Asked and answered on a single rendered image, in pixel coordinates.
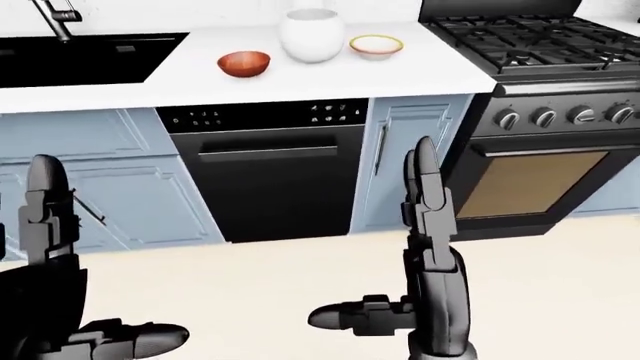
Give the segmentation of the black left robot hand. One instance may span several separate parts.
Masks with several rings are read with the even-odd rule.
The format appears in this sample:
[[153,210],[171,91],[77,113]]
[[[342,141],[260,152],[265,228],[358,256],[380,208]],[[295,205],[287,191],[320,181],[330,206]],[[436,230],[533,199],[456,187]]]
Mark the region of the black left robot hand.
[[175,324],[81,323],[88,272],[74,252],[80,218],[61,161],[32,158],[25,200],[19,244],[28,263],[0,272],[0,360],[141,360],[186,343],[189,331]]

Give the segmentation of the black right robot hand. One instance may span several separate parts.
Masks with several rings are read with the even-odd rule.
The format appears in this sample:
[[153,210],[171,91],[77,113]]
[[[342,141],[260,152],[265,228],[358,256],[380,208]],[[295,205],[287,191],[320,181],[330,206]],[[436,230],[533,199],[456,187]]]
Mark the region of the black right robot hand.
[[478,360],[469,341],[470,302],[466,267],[450,245],[456,235],[452,194],[443,185],[436,149],[422,137],[404,160],[406,196],[402,219],[409,228],[403,251],[407,293],[397,302],[364,296],[316,308],[308,324],[351,330],[354,335],[392,336],[409,330],[408,360]]

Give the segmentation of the wide light blue cabinet door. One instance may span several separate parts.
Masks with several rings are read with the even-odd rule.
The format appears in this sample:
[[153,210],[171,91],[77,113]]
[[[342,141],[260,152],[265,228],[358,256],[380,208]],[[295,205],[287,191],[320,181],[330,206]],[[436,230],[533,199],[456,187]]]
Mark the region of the wide light blue cabinet door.
[[78,253],[215,244],[224,238],[176,155],[67,161]]

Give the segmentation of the narrow light blue cabinet door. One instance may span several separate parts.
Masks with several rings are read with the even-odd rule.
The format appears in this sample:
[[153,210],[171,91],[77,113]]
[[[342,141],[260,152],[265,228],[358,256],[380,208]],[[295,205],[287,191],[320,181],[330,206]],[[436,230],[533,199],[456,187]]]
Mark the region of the narrow light blue cabinet door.
[[473,96],[374,98],[367,122],[354,197],[351,233],[400,230],[406,153],[431,137],[443,161]]

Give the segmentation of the light blue cabinet drawer front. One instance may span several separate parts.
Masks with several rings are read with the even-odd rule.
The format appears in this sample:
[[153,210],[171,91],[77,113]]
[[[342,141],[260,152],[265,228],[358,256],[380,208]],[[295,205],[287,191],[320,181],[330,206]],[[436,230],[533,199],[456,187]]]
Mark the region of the light blue cabinet drawer front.
[[0,163],[177,155],[152,108],[0,114]]

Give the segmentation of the grey stove knob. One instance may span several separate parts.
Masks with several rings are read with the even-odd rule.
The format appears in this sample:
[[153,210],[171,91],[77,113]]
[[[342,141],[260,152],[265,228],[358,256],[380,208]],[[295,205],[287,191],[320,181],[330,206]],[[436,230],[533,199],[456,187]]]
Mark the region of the grey stove knob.
[[493,121],[500,128],[510,131],[520,119],[521,116],[519,113],[513,109],[507,108],[500,110],[496,116],[494,116]]
[[574,125],[581,125],[595,120],[594,110],[587,105],[573,107],[566,114],[567,120]]
[[548,128],[556,117],[557,112],[550,107],[539,107],[531,113],[530,122],[540,128]]
[[617,125],[621,125],[630,119],[635,113],[629,104],[617,104],[610,107],[605,113],[605,119]]

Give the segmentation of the black gas stove with oven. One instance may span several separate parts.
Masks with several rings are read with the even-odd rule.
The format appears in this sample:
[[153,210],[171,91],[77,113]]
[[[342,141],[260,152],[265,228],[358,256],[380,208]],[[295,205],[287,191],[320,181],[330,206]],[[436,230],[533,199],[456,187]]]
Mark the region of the black gas stove with oven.
[[496,81],[441,166],[460,241],[640,214],[640,37],[582,0],[423,0],[422,26]]

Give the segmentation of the black kitchen sink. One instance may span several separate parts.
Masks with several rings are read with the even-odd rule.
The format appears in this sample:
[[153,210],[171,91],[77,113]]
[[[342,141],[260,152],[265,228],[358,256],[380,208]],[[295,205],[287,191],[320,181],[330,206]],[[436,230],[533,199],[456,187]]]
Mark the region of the black kitchen sink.
[[144,83],[186,32],[0,38],[0,89]]

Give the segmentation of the black dishwasher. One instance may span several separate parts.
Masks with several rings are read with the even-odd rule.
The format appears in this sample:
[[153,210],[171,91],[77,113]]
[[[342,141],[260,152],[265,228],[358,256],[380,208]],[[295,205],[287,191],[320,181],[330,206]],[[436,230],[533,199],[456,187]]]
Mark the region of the black dishwasher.
[[224,239],[349,231],[365,98],[159,107]]

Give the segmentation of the grey metal faucet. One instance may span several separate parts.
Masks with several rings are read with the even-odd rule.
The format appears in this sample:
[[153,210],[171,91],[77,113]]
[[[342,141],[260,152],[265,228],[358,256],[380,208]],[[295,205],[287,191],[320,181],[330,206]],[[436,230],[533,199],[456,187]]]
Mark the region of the grey metal faucet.
[[58,10],[52,5],[50,0],[30,0],[44,18],[50,29],[62,43],[68,43],[72,39],[72,34],[67,29],[66,23],[81,23],[82,14],[77,11],[70,0],[64,0],[67,10]]

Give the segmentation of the white bowl with yellow rim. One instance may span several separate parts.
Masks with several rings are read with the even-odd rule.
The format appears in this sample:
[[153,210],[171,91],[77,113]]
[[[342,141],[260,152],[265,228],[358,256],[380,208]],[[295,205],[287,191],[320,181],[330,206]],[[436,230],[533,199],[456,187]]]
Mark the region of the white bowl with yellow rim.
[[349,41],[349,47],[362,59],[382,61],[404,48],[404,43],[389,35],[360,35]]

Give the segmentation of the white round vase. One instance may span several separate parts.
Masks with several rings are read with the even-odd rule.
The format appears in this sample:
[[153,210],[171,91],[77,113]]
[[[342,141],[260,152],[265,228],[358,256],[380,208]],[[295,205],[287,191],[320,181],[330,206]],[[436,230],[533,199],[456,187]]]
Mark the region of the white round vase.
[[279,24],[282,49],[298,62],[314,64],[337,56],[345,43],[345,25],[336,11],[300,8],[289,11]]

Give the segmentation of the red-brown small bowl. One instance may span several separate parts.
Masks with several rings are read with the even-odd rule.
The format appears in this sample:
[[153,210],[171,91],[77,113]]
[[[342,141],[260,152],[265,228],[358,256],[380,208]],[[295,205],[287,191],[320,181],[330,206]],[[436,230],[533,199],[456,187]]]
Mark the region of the red-brown small bowl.
[[221,56],[217,65],[231,77],[248,78],[262,74],[270,65],[271,57],[259,51],[238,51]]

